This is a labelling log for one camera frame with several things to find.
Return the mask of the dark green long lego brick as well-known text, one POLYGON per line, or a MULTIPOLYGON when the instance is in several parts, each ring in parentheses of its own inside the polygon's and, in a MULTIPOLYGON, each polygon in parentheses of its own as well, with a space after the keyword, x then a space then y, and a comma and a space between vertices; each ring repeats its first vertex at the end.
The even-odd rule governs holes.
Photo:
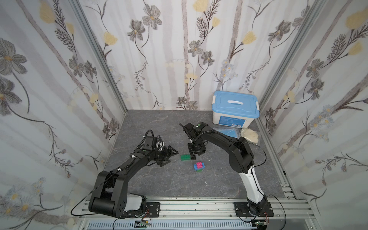
POLYGON ((191 160, 191 156, 189 154, 181 155, 180 159, 181 161, 189 161, 191 160))

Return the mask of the blue lego brick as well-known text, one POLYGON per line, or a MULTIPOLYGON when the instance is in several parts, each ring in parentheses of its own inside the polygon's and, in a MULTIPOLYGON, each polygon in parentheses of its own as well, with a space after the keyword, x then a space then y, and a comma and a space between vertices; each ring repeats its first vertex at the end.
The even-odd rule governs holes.
POLYGON ((194 164, 194 170, 196 172, 202 171, 203 169, 205 169, 205 164, 203 162, 198 162, 198 163, 194 164))

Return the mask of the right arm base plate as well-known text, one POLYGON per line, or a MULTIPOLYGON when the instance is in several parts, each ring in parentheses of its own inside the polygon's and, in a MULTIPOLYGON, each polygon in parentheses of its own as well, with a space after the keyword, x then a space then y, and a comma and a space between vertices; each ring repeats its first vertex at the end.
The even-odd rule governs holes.
POLYGON ((234 209, 237 217, 274 217, 273 208, 269 202, 257 205, 248 202, 234 202, 234 209))

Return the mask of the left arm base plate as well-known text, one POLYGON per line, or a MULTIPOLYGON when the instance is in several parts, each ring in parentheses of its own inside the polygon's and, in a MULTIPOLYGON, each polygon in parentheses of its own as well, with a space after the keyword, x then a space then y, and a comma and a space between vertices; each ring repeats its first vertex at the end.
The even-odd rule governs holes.
POLYGON ((148 202, 141 205, 138 210, 124 212, 122 218, 158 218, 161 211, 160 202, 148 202))

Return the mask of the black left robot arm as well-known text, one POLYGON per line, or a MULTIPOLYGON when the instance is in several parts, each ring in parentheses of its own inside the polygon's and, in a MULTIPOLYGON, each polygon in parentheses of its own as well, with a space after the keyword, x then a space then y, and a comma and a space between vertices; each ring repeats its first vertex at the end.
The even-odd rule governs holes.
POLYGON ((130 154, 130 159, 111 171, 98 174, 91 193, 88 210, 114 218, 122 217, 130 211, 142 209, 145 196, 128 193, 130 179, 142 168, 152 164, 160 167, 170 162, 170 157, 178 151, 165 146, 160 137, 146 135, 130 154))

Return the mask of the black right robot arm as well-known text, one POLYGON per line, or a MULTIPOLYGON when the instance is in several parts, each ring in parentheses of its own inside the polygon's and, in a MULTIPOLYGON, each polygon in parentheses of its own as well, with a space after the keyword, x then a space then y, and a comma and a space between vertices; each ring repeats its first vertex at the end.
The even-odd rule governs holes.
POLYGON ((256 165, 250 143, 243 137, 227 136, 203 122, 197 125, 188 123, 180 126, 190 140, 188 150, 192 160, 197 155, 200 156, 206 152, 208 142, 228 153, 229 165, 235 172, 239 173, 246 189, 249 212, 253 216, 262 214, 268 200, 254 172, 256 165))

